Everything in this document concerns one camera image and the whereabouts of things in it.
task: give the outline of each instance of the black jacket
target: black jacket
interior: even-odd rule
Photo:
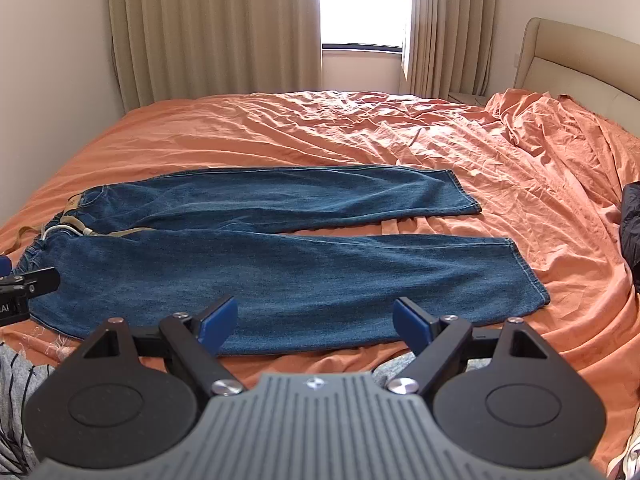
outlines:
[[[622,190],[620,246],[640,292],[640,182],[627,184]]]

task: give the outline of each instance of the curtain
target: curtain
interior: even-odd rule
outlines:
[[[109,0],[125,109],[321,86],[319,0]]]
[[[495,0],[409,1],[401,92],[441,99],[450,92],[484,94]]]

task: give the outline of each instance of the bright window light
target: bright window light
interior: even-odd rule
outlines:
[[[382,46],[389,48],[376,50],[401,52],[409,15],[407,3],[407,0],[320,0],[322,46]]]

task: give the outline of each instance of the orange bed sheet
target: orange bed sheet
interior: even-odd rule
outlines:
[[[130,112],[65,164],[0,230],[0,247],[11,245],[20,226],[46,222],[70,196],[100,184],[207,166],[341,164],[450,168],[482,214],[315,234],[516,241],[551,294],[551,304],[528,321],[606,404],[607,429],[593,459],[604,470],[623,449],[639,403],[639,302],[618,227],[622,187],[640,180],[640,139],[568,97],[510,90],[486,109],[363,92],[160,102]],[[14,262],[29,242],[12,254]],[[36,364],[55,364],[78,344],[32,321],[6,327],[2,336]],[[404,351],[394,343],[223,363],[252,386],[265,370],[367,370]]]

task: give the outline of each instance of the jeans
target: jeans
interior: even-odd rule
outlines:
[[[206,169],[95,187],[71,203],[47,227],[81,222],[91,235],[53,230],[18,264],[58,269],[60,288],[34,298],[31,312],[70,336],[111,316],[153,325],[194,314],[226,293],[239,319],[220,353],[279,354],[398,340],[398,296],[478,324],[549,302],[509,238],[283,234],[478,213],[450,170]]]

